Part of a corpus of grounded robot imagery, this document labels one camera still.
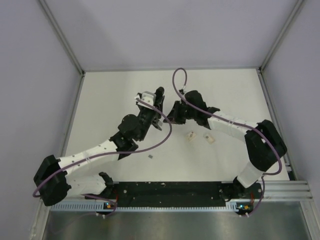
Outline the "black stapler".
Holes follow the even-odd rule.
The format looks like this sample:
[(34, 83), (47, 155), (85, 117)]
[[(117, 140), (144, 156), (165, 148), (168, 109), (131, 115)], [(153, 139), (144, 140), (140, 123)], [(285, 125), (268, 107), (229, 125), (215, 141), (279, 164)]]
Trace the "black stapler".
[(154, 118), (152, 121), (152, 125), (159, 131), (162, 131), (163, 122), (160, 118)]

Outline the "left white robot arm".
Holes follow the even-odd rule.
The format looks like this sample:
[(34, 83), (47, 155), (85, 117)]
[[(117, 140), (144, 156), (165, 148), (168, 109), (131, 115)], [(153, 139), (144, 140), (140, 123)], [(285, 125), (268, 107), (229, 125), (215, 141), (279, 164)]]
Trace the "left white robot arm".
[(138, 93), (135, 101), (139, 113), (124, 116), (113, 136), (79, 153), (59, 158), (53, 154), (45, 157), (33, 178), (36, 189), (32, 196), (42, 199), (47, 207), (70, 197), (107, 197), (112, 179), (103, 166), (141, 153), (137, 142), (145, 139), (151, 126), (161, 129), (159, 121), (163, 116), (164, 99), (163, 87), (154, 93)]

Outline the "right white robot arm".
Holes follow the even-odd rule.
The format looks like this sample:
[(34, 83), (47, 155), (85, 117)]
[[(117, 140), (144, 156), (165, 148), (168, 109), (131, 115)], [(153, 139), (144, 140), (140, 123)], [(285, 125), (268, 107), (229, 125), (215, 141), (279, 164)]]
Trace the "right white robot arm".
[(235, 185), (245, 189), (251, 187), (288, 151), (271, 121), (245, 121), (225, 114), (219, 108), (208, 107), (196, 90), (187, 92), (184, 100), (175, 101), (167, 118), (176, 125), (194, 120), (199, 126), (220, 131), (245, 143), (249, 162), (233, 180)]

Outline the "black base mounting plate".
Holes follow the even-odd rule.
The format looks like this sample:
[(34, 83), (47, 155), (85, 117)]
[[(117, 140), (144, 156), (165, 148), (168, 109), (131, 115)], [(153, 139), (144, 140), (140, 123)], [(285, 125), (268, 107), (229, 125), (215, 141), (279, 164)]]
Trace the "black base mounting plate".
[(115, 199), (124, 208), (224, 207), (231, 200), (250, 202), (261, 194), (257, 182), (244, 188), (220, 181), (118, 182), (102, 192), (104, 198)]

